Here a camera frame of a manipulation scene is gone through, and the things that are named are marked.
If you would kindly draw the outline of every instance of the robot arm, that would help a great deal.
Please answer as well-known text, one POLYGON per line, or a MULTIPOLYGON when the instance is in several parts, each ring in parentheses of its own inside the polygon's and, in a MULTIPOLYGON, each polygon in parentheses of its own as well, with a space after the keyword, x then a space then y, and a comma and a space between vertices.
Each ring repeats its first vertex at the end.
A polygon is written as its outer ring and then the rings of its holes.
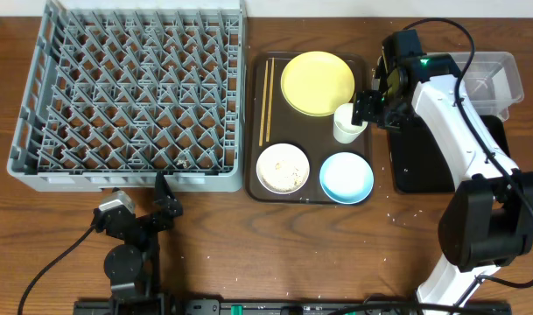
MULTIPOLYGON (((480 285, 474 281, 477 276, 494 274, 532 247, 530 217, 523 214, 521 201, 501 173, 487 161, 456 107, 459 76, 449 54, 427 56, 416 31, 399 31, 382 42, 375 70, 378 90, 358 93, 354 104, 352 123, 356 125, 369 121, 400 132, 416 121, 414 117, 421 117, 452 174, 456 192, 438 226, 443 255, 417 289, 421 303, 463 305, 480 285), (503 204, 499 211, 493 209, 496 201, 503 204)), ((468 121, 533 206, 533 172, 521 173, 500 149, 466 96, 464 82, 459 94, 468 121)))

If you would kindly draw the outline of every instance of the gray dish rack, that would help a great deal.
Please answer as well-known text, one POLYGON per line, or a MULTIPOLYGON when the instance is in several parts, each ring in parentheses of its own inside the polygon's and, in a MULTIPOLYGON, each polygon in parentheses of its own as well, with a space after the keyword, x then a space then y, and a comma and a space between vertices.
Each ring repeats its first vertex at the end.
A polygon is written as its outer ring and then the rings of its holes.
POLYGON ((239 9, 71 10, 49 1, 8 172, 37 191, 242 186, 239 9))

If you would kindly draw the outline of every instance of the light blue bowl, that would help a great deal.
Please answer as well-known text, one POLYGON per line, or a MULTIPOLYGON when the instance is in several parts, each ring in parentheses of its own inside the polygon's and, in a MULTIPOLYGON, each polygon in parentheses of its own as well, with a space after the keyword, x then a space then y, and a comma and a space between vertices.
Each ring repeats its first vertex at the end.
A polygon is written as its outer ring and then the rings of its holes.
POLYGON ((352 205, 369 196, 375 179, 371 166, 363 157, 341 152, 332 155, 323 163, 319 182, 331 200, 352 205))

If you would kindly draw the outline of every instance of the yellow plate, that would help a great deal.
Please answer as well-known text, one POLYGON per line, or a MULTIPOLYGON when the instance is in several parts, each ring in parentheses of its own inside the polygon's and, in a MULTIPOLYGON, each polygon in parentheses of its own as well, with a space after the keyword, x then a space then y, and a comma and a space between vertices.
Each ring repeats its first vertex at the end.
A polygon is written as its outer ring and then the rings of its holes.
POLYGON ((282 93, 293 108, 309 116, 328 116, 354 95, 354 75, 344 60, 328 52, 295 57, 282 73, 282 93))

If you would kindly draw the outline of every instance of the wooden table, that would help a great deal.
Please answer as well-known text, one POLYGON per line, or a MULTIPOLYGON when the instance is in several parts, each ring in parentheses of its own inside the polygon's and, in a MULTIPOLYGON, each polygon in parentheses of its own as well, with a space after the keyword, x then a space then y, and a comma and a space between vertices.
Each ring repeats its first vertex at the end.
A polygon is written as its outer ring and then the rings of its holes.
MULTIPOLYGON (((87 229, 92 209, 109 193, 35 192, 5 170, 39 21, 0 19, 0 314, 15 313, 27 284, 87 229)), ((258 53, 268 51, 357 53, 374 65, 382 39, 412 21, 251 18, 249 69, 258 53)), ((510 110, 505 128, 513 158, 523 170, 533 170, 533 19, 459 21, 478 50, 515 56, 526 95, 510 110)), ((419 32, 428 52, 468 49, 450 26, 424 25, 419 32)), ((165 288, 185 298, 360 301, 377 292, 411 294, 441 254, 437 224, 451 194, 398 194, 384 131, 375 130, 373 144, 375 192, 364 206, 260 204, 243 190, 179 193, 185 215, 173 231, 160 235, 165 288)), ((139 214, 151 211, 151 190, 127 192, 139 214)), ((119 243, 89 236, 40 280, 25 313, 71 314, 78 298, 106 298, 109 280, 102 263, 119 243)), ((499 276, 533 277, 533 251, 499 276)), ((533 288, 485 283, 475 298, 505 299, 516 314, 533 314, 533 288)))

